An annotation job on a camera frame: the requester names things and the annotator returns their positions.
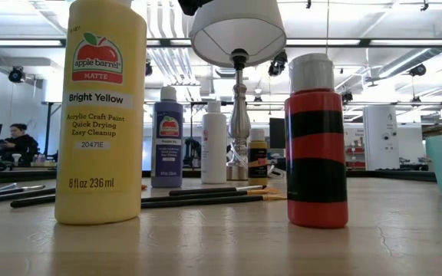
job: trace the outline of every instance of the paintbrush handle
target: paintbrush handle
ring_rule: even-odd
[[[189,199],[189,200],[176,200],[170,202],[145,202],[141,204],[142,209],[154,209],[154,208],[171,208],[180,206],[191,205],[215,205],[215,204],[229,204],[229,203],[241,203],[241,202],[255,202],[262,201],[261,195],[244,195],[244,196],[232,196],[214,199]]]
[[[190,189],[190,190],[179,190],[179,191],[170,191],[170,196],[183,196],[183,195],[197,195],[197,194],[207,194],[211,192],[236,192],[237,189],[235,187],[226,187],[226,188],[209,188],[209,189]]]
[[[31,199],[19,199],[10,204],[13,208],[21,208],[45,203],[55,202],[55,195],[44,195]]]
[[[25,189],[23,189],[23,188],[2,190],[2,191],[0,191],[0,196],[2,196],[2,195],[9,195],[9,194],[12,194],[12,193],[17,193],[17,192],[24,192],[24,191],[25,191]]]
[[[246,196],[246,195],[247,195],[247,191],[210,192],[210,193],[205,193],[205,194],[150,197],[150,198],[141,199],[141,202],[167,202],[167,201],[186,200],[186,199],[212,199],[212,198],[219,198],[219,197]]]
[[[37,191],[30,191],[30,192],[17,192],[12,193],[8,195],[0,195],[0,202],[5,200],[11,200],[11,199],[24,199],[29,198],[33,196],[43,196],[43,195],[50,195],[55,193],[55,188],[52,189],[41,189]]]

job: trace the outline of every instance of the apple logo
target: apple logo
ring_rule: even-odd
[[[78,52],[78,60],[98,59],[100,61],[118,62],[115,49],[111,46],[103,45],[107,41],[106,37],[96,37],[91,33],[84,33],[84,40],[88,43],[81,47]]]

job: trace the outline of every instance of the paint bottle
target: paint bottle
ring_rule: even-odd
[[[200,178],[203,184],[226,183],[226,145],[228,131],[221,102],[210,101],[203,116],[203,141]]]
[[[140,212],[147,26],[130,1],[71,4],[55,218],[94,225]]]
[[[267,185],[267,143],[263,129],[250,130],[249,185]]]
[[[288,217],[310,228],[348,222],[342,99],[334,92],[333,63],[306,54],[289,65],[285,102]]]
[[[154,188],[182,186],[183,106],[173,87],[162,87],[161,101],[153,106],[151,185]]]

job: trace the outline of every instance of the woman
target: woman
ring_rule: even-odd
[[[37,154],[38,143],[26,134],[27,125],[13,123],[10,127],[11,138],[0,140],[0,156],[3,160],[13,161],[12,154],[20,153],[23,163],[30,163],[33,155]]]

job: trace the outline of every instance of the table lamp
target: table lamp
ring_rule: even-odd
[[[246,111],[243,68],[270,60],[284,47],[286,36],[277,0],[214,0],[199,8],[189,33],[192,49],[203,60],[236,69],[229,136],[233,158],[227,163],[229,180],[247,180],[246,140],[250,119]]]

